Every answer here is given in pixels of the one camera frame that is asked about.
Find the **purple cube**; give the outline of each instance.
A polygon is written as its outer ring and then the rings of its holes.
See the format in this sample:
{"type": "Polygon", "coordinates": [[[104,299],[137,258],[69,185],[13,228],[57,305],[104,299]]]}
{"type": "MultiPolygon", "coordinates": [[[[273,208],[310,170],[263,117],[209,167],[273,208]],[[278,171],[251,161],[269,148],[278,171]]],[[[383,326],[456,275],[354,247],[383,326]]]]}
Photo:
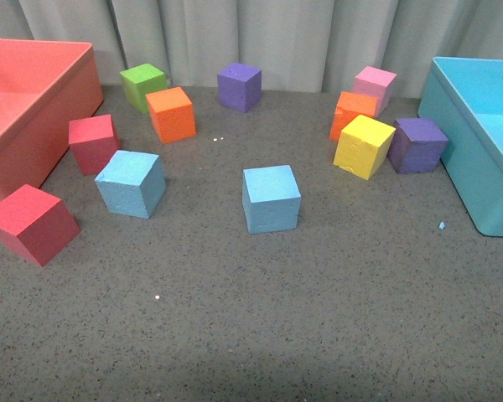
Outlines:
{"type": "Polygon", "coordinates": [[[218,73],[218,98],[223,106],[249,111],[261,100],[261,69],[229,64],[218,73]]]}
{"type": "Polygon", "coordinates": [[[449,140],[432,119],[396,119],[387,157],[397,173],[432,172],[449,140]]]}

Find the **orange foam block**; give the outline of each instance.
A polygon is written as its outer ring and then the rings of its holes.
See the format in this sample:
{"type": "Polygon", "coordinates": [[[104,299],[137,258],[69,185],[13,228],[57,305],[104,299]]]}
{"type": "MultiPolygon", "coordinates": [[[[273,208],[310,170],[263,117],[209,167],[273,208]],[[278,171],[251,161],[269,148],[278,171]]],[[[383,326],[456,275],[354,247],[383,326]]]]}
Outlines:
{"type": "Polygon", "coordinates": [[[41,266],[79,233],[78,224],[61,199],[29,184],[0,202],[0,241],[41,266]]]}
{"type": "Polygon", "coordinates": [[[195,136],[194,106],[181,87],[145,96],[153,127],[163,144],[195,136]]]}
{"type": "Polygon", "coordinates": [[[341,131],[357,116],[373,117],[378,99],[375,96],[341,92],[335,107],[334,122],[329,132],[329,139],[338,141],[341,131]]]}
{"type": "Polygon", "coordinates": [[[84,176],[98,174],[120,148],[111,115],[70,121],[69,147],[84,176]]]}

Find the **light blue plastic bin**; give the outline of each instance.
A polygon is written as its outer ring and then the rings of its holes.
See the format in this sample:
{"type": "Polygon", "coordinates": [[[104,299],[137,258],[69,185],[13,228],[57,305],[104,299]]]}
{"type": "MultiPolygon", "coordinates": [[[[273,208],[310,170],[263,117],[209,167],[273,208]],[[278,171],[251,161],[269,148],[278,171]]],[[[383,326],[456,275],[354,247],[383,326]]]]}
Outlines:
{"type": "Polygon", "coordinates": [[[503,60],[434,58],[418,114],[448,137],[442,162],[477,230],[503,236],[503,60]]]}

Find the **curtain fold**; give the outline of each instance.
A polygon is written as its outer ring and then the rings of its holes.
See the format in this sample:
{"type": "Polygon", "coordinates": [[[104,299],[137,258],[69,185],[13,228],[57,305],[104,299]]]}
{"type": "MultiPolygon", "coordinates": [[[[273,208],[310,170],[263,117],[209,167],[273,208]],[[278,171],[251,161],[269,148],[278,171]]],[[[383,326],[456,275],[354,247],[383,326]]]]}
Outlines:
{"type": "Polygon", "coordinates": [[[260,67],[267,88],[319,92],[334,1],[274,3],[238,3],[241,62],[260,67]]]}
{"type": "Polygon", "coordinates": [[[104,0],[19,0],[38,40],[90,42],[101,81],[117,84],[125,69],[110,10],[104,0]]]}
{"type": "Polygon", "coordinates": [[[103,84],[150,63],[216,86],[240,61],[264,89],[340,92],[372,65],[419,97],[434,56],[503,59],[503,0],[0,0],[0,38],[91,42],[103,84]]]}
{"type": "Polygon", "coordinates": [[[111,6],[125,66],[149,63],[167,71],[171,79],[157,0],[111,0],[111,6]]]}

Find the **red foam block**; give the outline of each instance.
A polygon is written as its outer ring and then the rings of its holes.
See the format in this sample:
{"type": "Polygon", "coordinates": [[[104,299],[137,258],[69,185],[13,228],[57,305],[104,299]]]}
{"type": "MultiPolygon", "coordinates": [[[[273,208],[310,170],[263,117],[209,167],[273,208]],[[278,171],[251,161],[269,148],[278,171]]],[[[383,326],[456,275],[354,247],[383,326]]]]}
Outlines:
{"type": "Polygon", "coordinates": [[[0,202],[0,241],[41,266],[79,233],[61,199],[29,184],[0,202]]]}
{"type": "Polygon", "coordinates": [[[69,146],[84,176],[98,174],[120,148],[111,115],[70,121],[69,146]]]}

